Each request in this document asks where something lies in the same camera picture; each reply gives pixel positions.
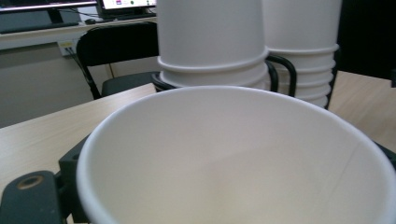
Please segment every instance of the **light wood desk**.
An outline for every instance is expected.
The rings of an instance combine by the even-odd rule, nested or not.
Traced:
[[[38,170],[59,171],[58,160],[118,108],[154,93],[152,85],[0,129],[0,192]],[[396,148],[396,89],[388,80],[340,72],[330,110],[379,144]]]

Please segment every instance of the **screw hole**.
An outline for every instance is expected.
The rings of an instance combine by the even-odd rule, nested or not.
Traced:
[[[17,188],[30,189],[34,186],[39,185],[41,182],[43,182],[43,180],[44,180],[44,176],[42,175],[29,176],[26,179],[23,179],[20,183],[18,183]]]

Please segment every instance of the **black chair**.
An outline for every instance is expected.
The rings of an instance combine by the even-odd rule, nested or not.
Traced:
[[[157,24],[137,22],[97,27],[83,35],[77,44],[77,56],[93,99],[148,84],[159,72],[145,72],[113,77],[103,83],[102,93],[96,87],[89,67],[137,60],[159,55]]]

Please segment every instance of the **stacked paper cups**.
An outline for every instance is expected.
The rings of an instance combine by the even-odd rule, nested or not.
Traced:
[[[324,107],[331,91],[341,0],[262,0],[265,43],[270,53],[291,61],[297,71],[296,98]],[[279,92],[287,93],[289,73],[274,64]],[[270,80],[265,80],[269,89]]]
[[[161,0],[160,78],[174,87],[264,88],[262,0]]]

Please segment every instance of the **desk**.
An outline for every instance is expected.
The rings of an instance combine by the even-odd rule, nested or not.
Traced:
[[[118,108],[154,93],[152,85],[0,129],[0,192],[37,170],[58,172],[58,160]],[[389,81],[340,72],[330,110],[379,144],[396,149],[396,90]]]

